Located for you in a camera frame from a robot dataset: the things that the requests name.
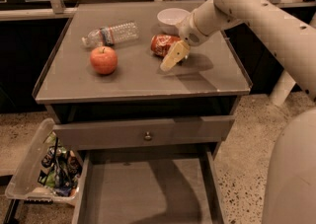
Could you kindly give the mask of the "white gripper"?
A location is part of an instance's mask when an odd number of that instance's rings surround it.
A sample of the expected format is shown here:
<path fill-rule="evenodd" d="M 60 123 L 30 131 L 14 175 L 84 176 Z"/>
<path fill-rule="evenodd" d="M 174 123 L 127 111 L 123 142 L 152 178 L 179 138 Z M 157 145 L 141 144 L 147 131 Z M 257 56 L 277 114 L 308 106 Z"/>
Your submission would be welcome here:
<path fill-rule="evenodd" d="M 199 46 L 209 39 L 210 20 L 205 14 L 192 11 L 177 24 L 181 40 L 174 42 L 160 64 L 164 72 L 171 70 L 190 53 L 190 46 Z"/>

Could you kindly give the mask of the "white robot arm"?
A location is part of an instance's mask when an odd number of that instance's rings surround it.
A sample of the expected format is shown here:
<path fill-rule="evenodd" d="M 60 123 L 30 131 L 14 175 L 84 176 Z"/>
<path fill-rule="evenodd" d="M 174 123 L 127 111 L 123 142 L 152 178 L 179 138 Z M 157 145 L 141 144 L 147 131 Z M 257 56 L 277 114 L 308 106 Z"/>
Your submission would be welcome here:
<path fill-rule="evenodd" d="M 177 24 L 180 40 L 164 57 L 168 71 L 215 32 L 245 23 L 312 100 L 316 99 L 316 29 L 268 0 L 207 0 Z M 295 117 L 269 163 L 262 224 L 316 224 L 316 109 Z"/>

